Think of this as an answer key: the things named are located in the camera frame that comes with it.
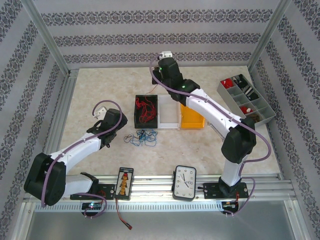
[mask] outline yellow bin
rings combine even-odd
[[[181,106],[181,128],[202,129],[205,126],[205,118],[187,106]]]

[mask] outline blue wire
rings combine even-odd
[[[148,147],[154,147],[157,145],[157,135],[158,132],[153,129],[141,129],[136,131],[136,136],[134,134],[129,134],[124,137],[125,143],[131,143],[132,145],[139,147],[146,145]]]

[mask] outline analog clock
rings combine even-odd
[[[197,171],[191,166],[178,165],[173,173],[173,198],[192,201],[196,195]]]

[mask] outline striped wall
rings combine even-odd
[[[246,65],[279,0],[37,0],[70,69],[145,67],[170,50],[181,66]]]
[[[276,112],[268,124],[312,234],[320,239],[320,1],[294,0],[251,75]]]
[[[15,224],[31,160],[44,148],[65,80],[20,1],[0,0],[0,240]]]

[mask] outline marble surface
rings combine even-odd
[[[243,74],[250,75],[246,66],[228,67],[181,67],[184,78],[198,83],[213,100],[228,108],[217,93],[219,81]],[[92,175],[117,175],[119,167],[134,168],[135,175],[172,174],[177,165],[193,166],[197,174],[221,174],[224,156],[222,140],[207,124],[201,130],[160,130],[155,147],[137,147],[124,142],[124,137],[136,132],[134,128],[135,95],[153,89],[147,67],[137,68],[88,68],[80,69],[72,96],[60,148],[79,139],[96,120],[91,116],[92,108],[101,100],[116,101],[128,118],[125,127],[117,132],[110,148],[104,147],[78,163],[69,175],[87,172]],[[154,94],[167,92],[158,86]],[[103,103],[116,108],[111,103]],[[263,136],[270,138],[265,125],[257,128]],[[267,147],[257,137],[257,145],[249,159],[265,156]],[[244,174],[279,173],[279,166],[272,150],[271,156],[262,162],[245,165]]]

